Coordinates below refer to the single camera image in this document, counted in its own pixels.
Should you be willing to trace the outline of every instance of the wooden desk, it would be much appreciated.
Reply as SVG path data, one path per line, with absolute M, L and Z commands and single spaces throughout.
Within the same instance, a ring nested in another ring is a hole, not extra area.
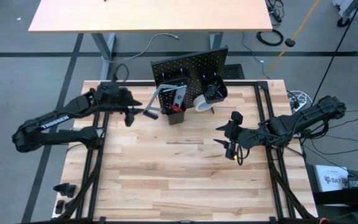
M 86 81 L 83 92 L 98 84 L 99 81 Z M 283 80 L 269 80 L 268 84 L 275 115 L 291 114 Z M 146 105 L 155 87 L 131 86 L 129 89 L 136 100 Z M 223 132 L 215 128 L 226 124 L 234 110 L 243 114 L 243 127 L 257 128 L 260 122 L 254 87 L 229 86 L 228 90 L 225 101 L 214 105 L 215 115 L 189 109 L 185 122 L 175 126 L 169 126 L 165 116 L 152 120 L 139 115 L 127 128 L 123 115 L 112 114 L 106 132 L 94 218 L 266 221 L 274 216 L 265 148 L 252 148 L 244 165 L 238 166 L 237 162 L 226 159 L 222 145 L 213 141 L 224 139 Z M 91 126 L 92 120 L 92 116 L 77 119 L 74 127 Z M 300 151 L 298 141 L 293 141 L 290 147 Z M 81 185 L 86 152 L 83 146 L 68 152 L 61 183 Z M 285 151 L 284 160 L 292 191 L 306 209 L 316 215 L 303 158 Z M 281 195 L 287 214 L 283 192 Z M 89 197 L 90 190 L 83 216 L 88 213 Z M 68 201 L 60 195 L 57 200 Z
M 271 30 L 264 0 L 41 0 L 30 32 Z

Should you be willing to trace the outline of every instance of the butcher block tabletop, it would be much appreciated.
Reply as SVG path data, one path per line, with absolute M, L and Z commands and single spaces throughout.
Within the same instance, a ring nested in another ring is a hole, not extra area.
M 284 81 L 267 82 L 275 116 L 291 114 Z M 99 84 L 100 81 L 85 81 L 82 92 Z M 155 86 L 129 86 L 128 89 L 144 108 Z M 132 126 L 126 127 L 124 115 L 111 114 L 93 218 L 106 217 L 107 221 L 267 221 L 277 216 L 265 148 L 253 147 L 244 164 L 239 166 L 236 161 L 226 159 L 223 146 L 213 141 L 225 140 L 223 132 L 215 128 L 225 125 L 232 111 L 244 116 L 243 128 L 258 128 L 260 122 L 254 87 L 228 86 L 227 89 L 228 97 L 214 105 L 214 114 L 211 110 L 188 109 L 185 121 L 174 126 L 168 125 L 165 115 L 153 120 L 138 114 Z M 268 118 L 263 91 L 261 95 Z M 76 119 L 74 128 L 92 126 L 92 123 L 93 116 Z M 296 140 L 289 146 L 301 151 Z M 81 185 L 86 153 L 84 146 L 70 149 L 63 168 L 61 183 L 76 184 L 76 194 Z M 283 157 L 292 191 L 311 214 L 317 215 L 303 158 L 289 150 L 284 151 Z M 288 216 L 284 193 L 279 189 L 284 215 Z M 88 214 L 90 192 L 85 197 L 83 217 Z M 68 202 L 71 199 L 58 194 L 57 200 Z

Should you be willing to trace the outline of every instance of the black metal frame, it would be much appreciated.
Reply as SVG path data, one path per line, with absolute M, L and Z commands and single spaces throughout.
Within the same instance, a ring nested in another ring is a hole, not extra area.
M 268 114 L 269 114 L 270 117 L 274 116 L 273 105 L 272 105 L 272 101 L 271 101 L 271 98 L 270 98 L 269 85 L 268 85 L 267 81 L 259 81 L 259 82 L 239 81 L 239 82 L 237 82 L 237 81 L 228 81 L 228 80 L 226 80 L 225 84 L 226 84 L 226 86 L 253 86 L 254 87 L 260 121 L 265 120 L 262 97 L 261 97 L 261 94 L 260 94 L 260 90 L 262 89 L 264 91 L 264 93 L 265 93 L 265 100 L 266 100 L 266 104 L 267 104 Z M 144 81 L 144 82 L 130 82 L 129 81 L 129 82 L 125 82 L 125 83 L 120 83 L 120 85 L 122 85 L 122 86 L 155 86 L 155 83 L 152 82 L 152 81 Z M 99 113 L 95 114 L 95 116 L 94 116 L 93 125 L 95 127 L 97 127 L 99 117 L 100 117 Z M 107 129 L 108 118 L 109 118 L 109 113 L 105 113 L 104 120 L 103 120 L 103 128 L 105 130 Z M 103 147 L 98 151 L 98 155 L 97 155 L 98 158 L 96 160 L 96 163 L 99 163 L 99 162 L 101 163 L 101 161 L 102 161 L 103 148 L 104 148 L 104 139 L 103 139 Z M 280 194 L 278 192 L 278 185 L 277 185 L 278 183 L 272 176 L 272 169 L 275 169 L 275 167 L 274 167 L 275 164 L 274 164 L 274 160 L 273 160 L 273 156 L 272 156 L 272 149 L 270 147 L 268 147 L 268 146 L 266 146 L 265 148 L 266 148 L 268 168 L 269 168 L 269 171 L 270 171 L 270 179 L 271 179 L 271 182 L 272 182 L 273 196 L 274 196 L 275 206 L 276 206 L 276 210 L 277 210 L 277 217 L 282 218 L 283 217 L 283 210 L 282 210 L 282 205 L 281 205 Z M 87 178 L 89 176 L 90 167 L 91 167 L 91 160 L 92 160 L 92 154 L 93 154 L 92 151 L 88 151 L 88 153 L 86 155 L 82 184 L 84 184 L 86 182 L 86 180 L 87 180 Z M 281 173 L 285 183 L 288 185 L 288 177 L 287 177 L 287 171 L 285 169 L 285 163 L 284 163 L 282 155 L 280 154 L 280 152 L 278 150 L 277 150 L 277 156 L 278 156 L 278 163 L 279 163 L 279 166 L 280 166 L 280 173 Z M 97 195 L 97 192 L 98 192 L 99 174 L 100 174 L 100 170 L 99 170 L 99 172 L 97 174 L 97 178 L 93 182 L 91 199 L 89 201 L 89 209 L 88 209 L 87 218 L 90 218 L 91 220 L 93 219 L 94 208 L 95 208 L 95 204 L 96 204 L 96 195 Z M 291 202 L 289 201 L 288 198 L 286 198 L 286 200 L 287 200 L 287 204 L 288 204 L 288 211 L 289 211 L 289 214 L 290 214 L 290 218 L 295 218 L 295 211 L 294 211 L 293 205 L 291 204 Z M 77 208 L 75 218 L 81 218 L 82 217 L 83 204 L 84 204 L 84 201 L 82 201 L 80 203 L 79 207 Z M 133 223 L 133 224 L 137 224 L 137 223 L 142 223 L 142 222 L 104 222 L 104 223 L 126 223 L 126 224 Z M 154 224 L 154 223 L 156 223 L 156 224 L 176 223 L 177 224 L 177 223 L 182 223 L 182 222 L 147 222 L 147 223 L 148 224 Z M 263 223 L 272 223 L 272 221 L 267 221 L 267 222 L 183 222 L 183 223 L 203 223 L 203 224 L 255 223 L 255 224 L 263 224 Z

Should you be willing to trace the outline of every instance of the tape roll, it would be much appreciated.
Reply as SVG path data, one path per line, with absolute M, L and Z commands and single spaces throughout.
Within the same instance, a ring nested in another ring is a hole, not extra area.
M 193 100 L 193 106 L 197 112 L 201 112 L 211 109 L 212 104 L 207 104 L 204 95 L 200 95 Z

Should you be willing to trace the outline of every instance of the pen holder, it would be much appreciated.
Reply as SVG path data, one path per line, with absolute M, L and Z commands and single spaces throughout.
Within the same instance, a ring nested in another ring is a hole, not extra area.
M 186 112 L 184 103 L 182 103 L 182 106 L 180 109 L 182 109 L 183 111 L 182 112 L 176 112 L 176 111 L 167 112 L 169 125 L 180 124 L 180 123 L 184 122 L 185 112 Z
M 201 90 L 208 104 L 222 102 L 227 97 L 227 88 L 220 75 L 201 80 Z

